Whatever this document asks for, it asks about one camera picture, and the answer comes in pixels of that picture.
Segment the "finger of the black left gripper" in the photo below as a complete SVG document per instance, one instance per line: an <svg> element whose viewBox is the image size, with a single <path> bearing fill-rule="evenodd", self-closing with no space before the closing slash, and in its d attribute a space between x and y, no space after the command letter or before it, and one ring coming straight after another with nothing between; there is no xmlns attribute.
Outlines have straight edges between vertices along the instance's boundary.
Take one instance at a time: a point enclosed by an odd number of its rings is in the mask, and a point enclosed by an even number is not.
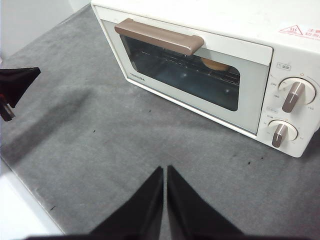
<svg viewBox="0 0 320 240"><path fill-rule="evenodd" d="M23 94L41 73L39 67L0 70L0 94L15 108Z"/></svg>

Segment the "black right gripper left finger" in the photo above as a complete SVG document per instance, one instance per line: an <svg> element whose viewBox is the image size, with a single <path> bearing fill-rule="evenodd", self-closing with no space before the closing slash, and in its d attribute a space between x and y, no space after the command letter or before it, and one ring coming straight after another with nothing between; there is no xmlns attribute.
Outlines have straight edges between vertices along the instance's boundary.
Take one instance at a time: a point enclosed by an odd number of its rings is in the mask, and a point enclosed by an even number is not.
<svg viewBox="0 0 320 240"><path fill-rule="evenodd" d="M158 240L164 205L164 170L157 167L120 208L90 232L95 240Z"/></svg>

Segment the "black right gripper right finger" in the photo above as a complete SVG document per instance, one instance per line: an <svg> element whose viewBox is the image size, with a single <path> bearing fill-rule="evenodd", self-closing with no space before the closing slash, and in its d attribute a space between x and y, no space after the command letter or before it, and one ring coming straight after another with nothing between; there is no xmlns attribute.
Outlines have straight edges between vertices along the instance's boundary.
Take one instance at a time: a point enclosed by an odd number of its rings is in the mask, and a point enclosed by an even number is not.
<svg viewBox="0 0 320 240"><path fill-rule="evenodd" d="M167 209L173 240L249 240L211 207L172 166L167 167Z"/></svg>

